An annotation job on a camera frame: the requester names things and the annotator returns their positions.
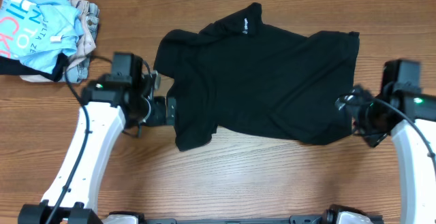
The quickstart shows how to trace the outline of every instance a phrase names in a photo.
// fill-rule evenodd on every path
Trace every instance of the pile of clothes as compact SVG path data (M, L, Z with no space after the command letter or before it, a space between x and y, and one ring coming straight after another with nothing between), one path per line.
M0 74L29 82L71 82L88 77L96 48L99 8L86 0L3 0Z

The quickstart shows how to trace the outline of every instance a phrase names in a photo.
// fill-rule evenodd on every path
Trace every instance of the gray garment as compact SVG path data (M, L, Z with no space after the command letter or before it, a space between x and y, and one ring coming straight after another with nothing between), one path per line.
M97 30L98 30L98 22L99 22L99 13L100 10L97 5L94 3L89 4L89 13L87 14L87 26L91 35L93 36L94 41L97 39ZM77 66L69 69L68 80L71 83L81 83L83 80L88 78L88 68L89 63L91 62L91 58L87 57L84 61L79 63ZM63 74L62 78L59 82L65 82L65 74Z

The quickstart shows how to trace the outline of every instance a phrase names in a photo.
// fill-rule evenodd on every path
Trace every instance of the wooden table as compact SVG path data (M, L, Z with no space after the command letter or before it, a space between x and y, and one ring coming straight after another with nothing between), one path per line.
M102 10L95 54L133 52L151 65L173 29L198 32L257 1L263 21L295 33L360 32L355 83L378 93L384 62L422 62L422 86L436 88L436 0L92 0ZM95 61L90 78L110 70ZM164 95L172 81L164 78ZM24 203L50 186L72 140L78 103L64 84L0 76L0 223L16 223ZM350 137L305 146L218 128L212 142L180 153L172 127L120 135L99 193L113 210L176 219L288 217L343 204L400 216L399 173L390 140L370 149Z

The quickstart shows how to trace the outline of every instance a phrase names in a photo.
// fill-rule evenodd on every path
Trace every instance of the table surface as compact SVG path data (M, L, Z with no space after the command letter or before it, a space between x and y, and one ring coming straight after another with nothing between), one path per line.
M153 65L167 32L198 32L258 2L266 24L288 31L360 32L354 82L373 93L383 64L397 58L421 61L422 86L436 88L435 0L91 1L102 10L95 54L105 57L133 52ZM94 61L90 79L109 70ZM159 94L171 84L163 78ZM38 203L54 180L79 106L64 84L13 76L0 76L0 94L0 222L16 223L21 206ZM120 135L99 192L101 217L114 210L148 218L288 217L321 214L336 203L399 222L398 164L389 139L376 149L358 137L307 146L220 127L207 146L180 153L174 138L172 127L145 128L140 139Z

